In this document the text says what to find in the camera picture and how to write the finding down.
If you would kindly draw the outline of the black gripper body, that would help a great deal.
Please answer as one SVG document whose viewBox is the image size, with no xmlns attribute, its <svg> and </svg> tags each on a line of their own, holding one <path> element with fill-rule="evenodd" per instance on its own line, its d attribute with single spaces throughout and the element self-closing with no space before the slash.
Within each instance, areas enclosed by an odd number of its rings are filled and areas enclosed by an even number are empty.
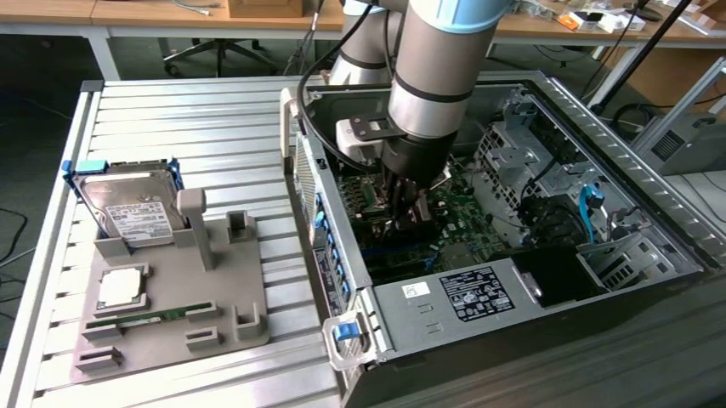
<svg viewBox="0 0 726 408">
<path fill-rule="evenodd" d="M 385 184 L 404 179 L 428 188 L 442 172 L 457 132 L 424 139 L 405 135 L 382 140 L 381 167 Z"/>
</svg>

